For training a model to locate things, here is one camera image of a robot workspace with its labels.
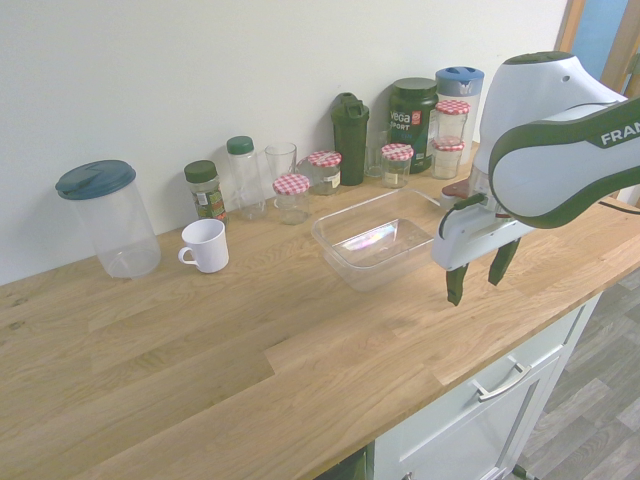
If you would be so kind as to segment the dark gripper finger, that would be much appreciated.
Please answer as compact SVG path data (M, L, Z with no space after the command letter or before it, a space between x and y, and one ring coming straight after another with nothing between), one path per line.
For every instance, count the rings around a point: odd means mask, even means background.
M458 305L463 297L464 278L469 264L464 264L456 269L446 272L447 300L453 305Z
M488 281L497 286L503 279L511 261L513 260L516 251L519 247L521 239L517 238L497 250L497 254L490 266Z

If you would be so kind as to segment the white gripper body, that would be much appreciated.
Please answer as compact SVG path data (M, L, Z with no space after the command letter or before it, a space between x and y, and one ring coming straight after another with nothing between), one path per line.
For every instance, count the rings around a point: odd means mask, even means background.
M446 271L467 265L532 231L510 216L497 217L487 203L486 198L459 201L441 220L431 255Z

